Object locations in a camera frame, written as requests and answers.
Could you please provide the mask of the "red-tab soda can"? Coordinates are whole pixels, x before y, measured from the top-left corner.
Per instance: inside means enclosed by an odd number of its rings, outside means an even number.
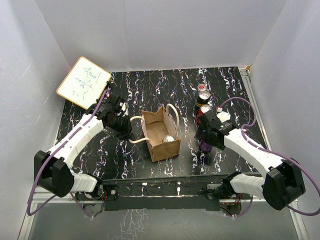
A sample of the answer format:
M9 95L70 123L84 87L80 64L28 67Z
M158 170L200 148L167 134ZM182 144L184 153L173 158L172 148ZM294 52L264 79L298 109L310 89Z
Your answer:
M203 92L203 91L207 91L208 88L207 88L207 86L206 86L205 84L200 83L200 84L198 84L198 86L197 86L197 90L198 90L199 92Z

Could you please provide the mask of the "purple soda can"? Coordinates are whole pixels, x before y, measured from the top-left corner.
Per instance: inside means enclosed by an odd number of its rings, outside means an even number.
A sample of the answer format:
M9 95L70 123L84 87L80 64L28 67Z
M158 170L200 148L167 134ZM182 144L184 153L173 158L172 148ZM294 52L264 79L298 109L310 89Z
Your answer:
M206 152L206 153L209 153L213 146L206 143L203 139L199 142L199 148L203 151L203 152Z

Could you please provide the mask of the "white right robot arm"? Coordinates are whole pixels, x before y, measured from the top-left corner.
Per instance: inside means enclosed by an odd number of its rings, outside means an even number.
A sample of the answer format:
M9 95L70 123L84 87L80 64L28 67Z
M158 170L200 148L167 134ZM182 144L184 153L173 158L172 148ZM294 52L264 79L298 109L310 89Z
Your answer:
M243 131L231 121L228 113L215 114L209 110L198 116L198 120L195 138L201 144L220 150L231 149L260 173L257 177L236 171L225 177L221 185L208 189L210 196L233 199L239 194L248 194L265 199L280 211L305 193L297 162L269 153L249 137L243 137Z

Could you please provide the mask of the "red soda can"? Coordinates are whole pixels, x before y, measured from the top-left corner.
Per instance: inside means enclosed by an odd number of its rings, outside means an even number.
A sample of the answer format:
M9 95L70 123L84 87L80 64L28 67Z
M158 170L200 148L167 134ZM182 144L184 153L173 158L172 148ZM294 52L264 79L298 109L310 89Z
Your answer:
M172 135L168 134L163 138L162 142L169 143L169 142L173 142L174 140L175 140L175 138Z

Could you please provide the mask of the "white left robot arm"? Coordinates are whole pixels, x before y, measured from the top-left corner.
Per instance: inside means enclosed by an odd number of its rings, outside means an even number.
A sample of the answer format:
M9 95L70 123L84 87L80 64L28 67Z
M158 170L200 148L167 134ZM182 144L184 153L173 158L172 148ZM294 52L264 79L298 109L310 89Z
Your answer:
M74 160L88 143L104 129L116 131L122 141L134 141L128 104L114 94L92 104L79 123L58 144L34 156L34 182L60 198L83 192L97 200L103 195L102 182L92 174L72 171Z

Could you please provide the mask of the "red coke can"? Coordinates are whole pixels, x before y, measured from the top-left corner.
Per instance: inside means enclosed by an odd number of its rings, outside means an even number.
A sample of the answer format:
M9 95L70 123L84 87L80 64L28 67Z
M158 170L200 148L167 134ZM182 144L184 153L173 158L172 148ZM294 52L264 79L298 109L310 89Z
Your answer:
M199 110L198 110L198 113L196 115L196 122L198 124L200 124L200 116L208 111L212 110L212 107L208 104L204 104L202 105Z

